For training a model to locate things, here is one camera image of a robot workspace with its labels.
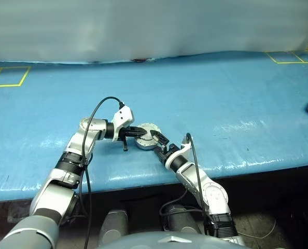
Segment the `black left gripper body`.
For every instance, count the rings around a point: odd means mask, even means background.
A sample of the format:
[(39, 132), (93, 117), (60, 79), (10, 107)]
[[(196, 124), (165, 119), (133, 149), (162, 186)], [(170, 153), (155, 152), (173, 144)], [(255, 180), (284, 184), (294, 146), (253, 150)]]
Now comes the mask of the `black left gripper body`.
[(121, 128), (118, 133), (118, 140), (123, 143), (123, 151), (128, 151), (127, 137), (131, 137), (131, 127)]

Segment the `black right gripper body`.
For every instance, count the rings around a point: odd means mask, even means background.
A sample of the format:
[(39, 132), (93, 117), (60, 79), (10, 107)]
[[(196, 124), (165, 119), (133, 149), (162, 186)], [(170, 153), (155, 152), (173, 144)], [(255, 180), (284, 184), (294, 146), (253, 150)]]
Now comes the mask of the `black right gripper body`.
[(175, 152), (179, 151), (179, 147), (177, 147), (175, 144), (170, 144), (169, 147), (165, 147), (163, 149), (166, 149), (167, 150), (167, 153), (166, 153), (166, 157), (167, 159)]

